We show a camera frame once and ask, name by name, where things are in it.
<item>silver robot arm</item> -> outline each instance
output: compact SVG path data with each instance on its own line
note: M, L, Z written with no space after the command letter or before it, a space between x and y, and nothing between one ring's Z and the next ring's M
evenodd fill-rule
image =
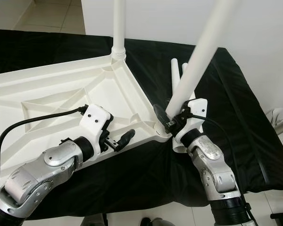
M199 131L206 112L207 100L189 100L183 104L180 113L165 124L166 130L172 133L176 142L187 148L200 174L215 226L255 226L247 214L234 173L225 163L222 151Z
M83 162L96 160L111 148L120 151L135 135L132 129L119 141L111 143L107 128L113 116L97 105L85 108L80 122L81 137L61 140L59 146L42 152L36 160L16 169L0 188L0 226L22 225L46 195L68 181L82 168Z

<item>black connector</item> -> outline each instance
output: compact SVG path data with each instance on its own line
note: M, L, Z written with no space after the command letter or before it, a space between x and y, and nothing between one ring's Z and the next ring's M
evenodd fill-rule
M81 115L84 115L88 107L88 105L85 105L84 107L79 107L77 111L80 112Z
M134 135L135 135L135 130L133 129L123 134L120 140L117 141L118 146L114 151L119 152L120 150L122 150L130 142L130 140L134 137Z
M74 142L80 147L83 154L83 162L87 161L94 155L94 149L89 142L89 140L85 137L78 137L74 140Z

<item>black cable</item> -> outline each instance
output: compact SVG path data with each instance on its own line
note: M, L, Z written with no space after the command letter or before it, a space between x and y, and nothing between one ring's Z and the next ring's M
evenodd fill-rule
M240 193L241 193L241 199L242 199L242 202L243 202L243 205L244 205L244 208L246 209L247 213L249 214L250 216L250 219L252 219L255 223L256 226L258 226L254 216L252 215L251 211L250 211L250 204L246 202L245 200L245 197L244 197L244 192L241 188L241 181L240 181L240 177L239 177L239 172L238 172L238 165L237 165L237 161L236 161L236 156L235 156L235 152L233 151L233 145L230 141L230 138L229 136L227 135L226 131L217 123L215 122L214 120L211 120L207 117L202 117L202 116L199 116L199 115L192 115L192 118L196 118L196 119L202 119L202 120L205 120L205 121L208 121L210 122L211 124L214 124L215 126L217 126L224 134L229 146L230 146L230 150L231 150L231 155L232 155L232 159L233 159L233 164L234 164L234 170L236 171L236 178L237 178L237 185L238 185L238 188L240 190Z
M36 118L31 118L31 119L26 119L23 121L19 121L13 125L11 125L10 127L8 127L6 130L3 131L3 133L0 136L0 153L1 153L1 146L2 146L2 142L3 139L5 138L5 136L14 128L27 124L27 123L31 123L34 121L40 121L40 120L44 120L44 119L51 119L51 118L55 118L55 117L60 117L60 116L64 116L64 115L68 115L68 114L73 114L75 112L82 112L85 113L86 109L87 109L87 105L85 105L84 107L78 107L74 110L68 111L68 112L62 112L62 113L56 113L56 114L49 114L49 115L45 115L45 116L40 116L40 117L36 117Z

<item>white pole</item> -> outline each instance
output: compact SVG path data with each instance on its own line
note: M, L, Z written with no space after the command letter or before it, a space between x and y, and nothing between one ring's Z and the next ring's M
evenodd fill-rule
M204 74L232 20L239 0L217 0L188 65L173 94L166 113L170 119L177 115L182 104L189 99Z
M125 14L126 1L114 0L113 12L113 47L111 50L112 58L124 60L125 54Z
M185 69L187 69L187 66L188 66L188 63L183 63L183 65L182 65L183 73L184 73ZM191 97L189 98L189 100L193 100L193 99L196 99L195 92L193 92Z
M176 58L173 58L171 60L171 74L172 74L172 93L175 93L175 89L180 81L178 62Z

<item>white plastic stand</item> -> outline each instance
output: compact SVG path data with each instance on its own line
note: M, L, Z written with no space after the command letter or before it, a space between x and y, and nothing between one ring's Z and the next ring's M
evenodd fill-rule
M151 140L165 142L170 135L157 133L161 128L153 107L127 67L125 59L125 1L115 0L115 36L112 54L0 74L0 134L10 125L28 118L59 113L85 104L97 104L109 111L114 120L108 127L115 140L128 130L135 136L119 153ZM1 150L1 179L18 166L57 146L61 139L81 135L82 116L42 120L11 131ZM118 153L106 151L95 164Z
M189 99L216 52L240 0L217 0L185 72L173 94L166 113L170 119L177 115Z

